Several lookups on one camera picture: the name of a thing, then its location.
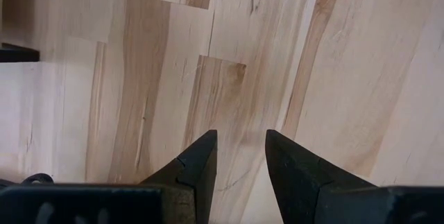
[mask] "wooden board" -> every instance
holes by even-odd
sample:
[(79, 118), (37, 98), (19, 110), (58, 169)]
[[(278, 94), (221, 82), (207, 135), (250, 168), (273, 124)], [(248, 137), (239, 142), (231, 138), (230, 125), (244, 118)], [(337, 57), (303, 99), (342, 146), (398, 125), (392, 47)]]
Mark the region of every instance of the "wooden board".
[(0, 178), (136, 183), (219, 131), (212, 223), (281, 223), (281, 130), (377, 184), (443, 184), (444, 0), (8, 0)]

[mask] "black metal jaw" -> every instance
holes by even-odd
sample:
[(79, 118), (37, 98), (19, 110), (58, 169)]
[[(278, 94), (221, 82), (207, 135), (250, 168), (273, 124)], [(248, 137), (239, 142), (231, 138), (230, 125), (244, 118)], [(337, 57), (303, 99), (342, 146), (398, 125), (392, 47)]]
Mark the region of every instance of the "black metal jaw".
[(40, 52), (15, 46), (13, 44), (1, 44), (0, 63), (1, 62), (38, 62), (40, 61)]
[(285, 223), (444, 223), (442, 187), (376, 187), (275, 130), (265, 151)]
[(208, 223), (216, 164), (211, 130), (137, 185), (53, 184), (43, 174), (3, 181), (0, 223)]

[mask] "light wood surface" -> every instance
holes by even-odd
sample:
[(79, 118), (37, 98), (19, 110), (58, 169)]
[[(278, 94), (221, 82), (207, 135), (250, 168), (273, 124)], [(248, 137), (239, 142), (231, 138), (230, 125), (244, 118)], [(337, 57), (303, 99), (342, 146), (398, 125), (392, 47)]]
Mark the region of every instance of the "light wood surface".
[(136, 183), (219, 131), (212, 223), (281, 223), (265, 131), (444, 184), (444, 0), (3, 0), (0, 178)]

